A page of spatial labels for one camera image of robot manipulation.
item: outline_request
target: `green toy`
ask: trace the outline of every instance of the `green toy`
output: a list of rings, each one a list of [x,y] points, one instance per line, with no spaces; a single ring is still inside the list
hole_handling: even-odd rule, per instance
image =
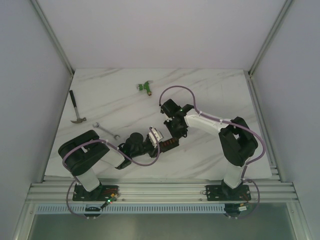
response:
[[[143,89],[146,90],[146,93],[151,96],[152,95],[152,91],[150,90],[149,84],[151,84],[153,81],[146,81],[144,84],[138,84],[138,86],[136,87],[136,89],[138,89],[139,91],[142,91]]]

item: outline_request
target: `hammer head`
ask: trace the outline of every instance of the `hammer head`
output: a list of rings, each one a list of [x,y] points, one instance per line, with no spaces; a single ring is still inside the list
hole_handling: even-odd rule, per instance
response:
[[[87,121],[87,119],[84,117],[84,118],[77,118],[76,121],[71,121],[73,124],[80,124],[84,121]]]

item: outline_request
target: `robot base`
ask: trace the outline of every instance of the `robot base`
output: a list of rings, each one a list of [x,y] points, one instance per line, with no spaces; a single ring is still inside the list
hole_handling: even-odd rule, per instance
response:
[[[73,198],[74,202],[106,202],[112,199],[111,194],[118,193],[117,185],[102,185],[100,184],[95,190],[88,192],[82,185],[74,187]]]
[[[248,185],[239,185],[235,189],[228,189],[223,185],[206,185],[205,186],[206,198],[210,202],[221,201],[237,201],[248,202],[251,200],[250,189]]]

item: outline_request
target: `black mounting plate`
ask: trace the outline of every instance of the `black mounting plate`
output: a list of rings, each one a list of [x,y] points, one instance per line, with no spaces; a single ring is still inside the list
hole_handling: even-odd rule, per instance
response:
[[[206,199],[210,202],[219,201],[237,201],[248,202],[251,200],[251,193],[248,185],[240,185],[236,191],[229,196],[226,196],[222,191],[221,185],[206,185],[205,186]]]
[[[99,191],[98,195],[95,195],[93,199],[95,190],[87,192],[82,185],[75,185],[72,200],[74,202],[105,202],[111,199],[112,193],[115,194],[118,192],[118,188],[117,185],[102,185],[101,191]]]

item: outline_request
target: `ventilation grille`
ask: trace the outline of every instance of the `ventilation grille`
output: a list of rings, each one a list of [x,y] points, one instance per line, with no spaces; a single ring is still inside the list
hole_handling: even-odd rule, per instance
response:
[[[101,204],[70,204],[77,214],[84,214],[86,207],[100,207]],[[209,204],[111,204],[101,214],[223,214],[225,205]],[[68,214],[66,204],[39,204],[36,214]]]

